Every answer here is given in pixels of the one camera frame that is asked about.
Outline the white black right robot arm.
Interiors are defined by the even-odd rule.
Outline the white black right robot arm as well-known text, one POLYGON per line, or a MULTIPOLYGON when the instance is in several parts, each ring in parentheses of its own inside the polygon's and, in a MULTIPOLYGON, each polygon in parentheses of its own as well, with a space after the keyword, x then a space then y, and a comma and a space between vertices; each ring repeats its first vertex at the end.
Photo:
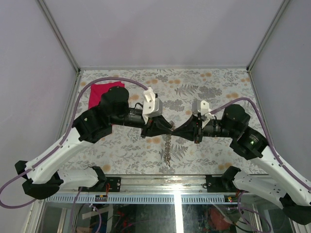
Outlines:
POLYGON ((243 107, 232 104, 224 109, 220 120, 211 113, 201 116, 196 111, 190 119, 173 131, 196 144, 203 137, 231 138, 233 151, 269 174, 275 184, 251 178, 241 169, 231 166, 222 175, 222 187, 226 191, 236 189, 260 196, 278 206, 283 213, 301 225, 311 222, 311 183, 288 164, 270 145, 271 141, 248 125, 250 115, 243 107))

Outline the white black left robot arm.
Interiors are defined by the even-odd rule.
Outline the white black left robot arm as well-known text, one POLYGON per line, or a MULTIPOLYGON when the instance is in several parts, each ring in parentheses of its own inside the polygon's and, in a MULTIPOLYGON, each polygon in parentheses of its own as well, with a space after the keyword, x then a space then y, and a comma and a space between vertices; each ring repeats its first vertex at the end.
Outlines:
POLYGON ((82 170, 63 170, 61 167, 80 151, 112 134, 113 125, 141 129, 141 137, 170 134, 172 125, 162 116, 162 102, 151 88, 143 92, 142 109, 130 108, 129 92, 114 86, 102 94, 98 105, 79 115, 65 134, 44 153, 31 161, 18 161, 15 168, 23 175, 26 195, 46 199, 60 190, 81 189, 103 192, 107 178, 99 166, 82 170))

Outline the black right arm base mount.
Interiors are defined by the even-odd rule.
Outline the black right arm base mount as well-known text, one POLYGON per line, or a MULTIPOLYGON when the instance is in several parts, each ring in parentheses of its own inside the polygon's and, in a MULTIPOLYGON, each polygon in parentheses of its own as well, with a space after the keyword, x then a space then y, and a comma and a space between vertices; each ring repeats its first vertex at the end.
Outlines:
POLYGON ((205 175, 205 180, 202 187, 206 189, 208 193, 235 192, 237 190, 230 180, 222 176, 205 175))

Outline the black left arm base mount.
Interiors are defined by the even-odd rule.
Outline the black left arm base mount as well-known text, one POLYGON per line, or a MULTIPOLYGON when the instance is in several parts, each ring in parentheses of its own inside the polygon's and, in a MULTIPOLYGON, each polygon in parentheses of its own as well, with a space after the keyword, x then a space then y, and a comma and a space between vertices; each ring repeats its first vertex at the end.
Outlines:
POLYGON ((96 192, 117 193, 121 190, 121 177, 107 177, 105 182, 95 188, 96 192))

